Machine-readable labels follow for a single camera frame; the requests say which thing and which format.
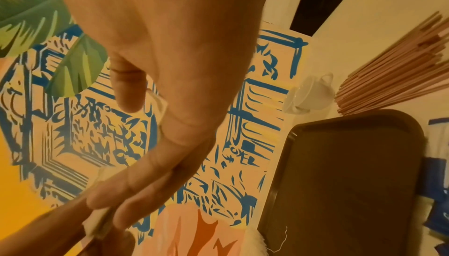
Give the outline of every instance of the hand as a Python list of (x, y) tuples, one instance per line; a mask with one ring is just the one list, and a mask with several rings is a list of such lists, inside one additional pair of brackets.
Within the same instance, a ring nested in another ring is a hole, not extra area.
[(108, 50), (122, 109), (142, 107), (146, 75), (168, 102), (158, 145), (88, 198), (93, 209), (121, 204), (114, 225), (123, 229), (164, 204), (213, 147), (249, 67), (265, 0), (64, 1)]
[[(82, 222), (91, 212), (85, 197), (72, 200), (1, 240), (0, 256), (63, 256), (85, 237)], [(131, 256), (134, 243), (130, 232), (114, 230), (103, 241), (92, 241), (79, 256)]]

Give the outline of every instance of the white cup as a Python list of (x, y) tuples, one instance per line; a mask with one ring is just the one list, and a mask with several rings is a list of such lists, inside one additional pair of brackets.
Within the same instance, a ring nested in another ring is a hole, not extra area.
[(292, 88), (282, 105), (282, 111), (289, 114), (305, 114), (310, 110), (320, 110), (332, 103), (335, 91), (331, 87), (333, 74), (321, 78), (306, 77), (298, 88)]

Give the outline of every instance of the white thread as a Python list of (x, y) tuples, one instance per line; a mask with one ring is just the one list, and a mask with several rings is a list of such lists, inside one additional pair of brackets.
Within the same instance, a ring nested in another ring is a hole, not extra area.
[(270, 251), (273, 252), (273, 253), (277, 253), (277, 252), (281, 251), (282, 245), (284, 245), (284, 243), (287, 241), (287, 230), (288, 230), (288, 229), (289, 229), (288, 227), (285, 227), (285, 239), (284, 239), (284, 241), (282, 241), (281, 246), (279, 247), (279, 249), (276, 250), (276, 251), (273, 251), (273, 250), (271, 250), (270, 248), (267, 248), (267, 250), (270, 250)]

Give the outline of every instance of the green leaf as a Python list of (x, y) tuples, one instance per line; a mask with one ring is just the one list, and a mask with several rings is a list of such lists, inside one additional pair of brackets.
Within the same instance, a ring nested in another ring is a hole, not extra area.
[(17, 56), (72, 25), (62, 0), (0, 0), (0, 58)]
[(81, 35), (56, 68), (45, 92), (57, 97), (80, 93), (97, 80), (107, 60), (103, 46), (86, 34)]

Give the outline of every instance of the bundle of sticks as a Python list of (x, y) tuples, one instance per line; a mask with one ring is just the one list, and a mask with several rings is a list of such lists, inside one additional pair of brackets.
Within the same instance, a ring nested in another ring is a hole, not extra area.
[(449, 88), (449, 60), (441, 54), (449, 42), (446, 29), (449, 18), (436, 12), (351, 73), (335, 96), (338, 112), (356, 114)]

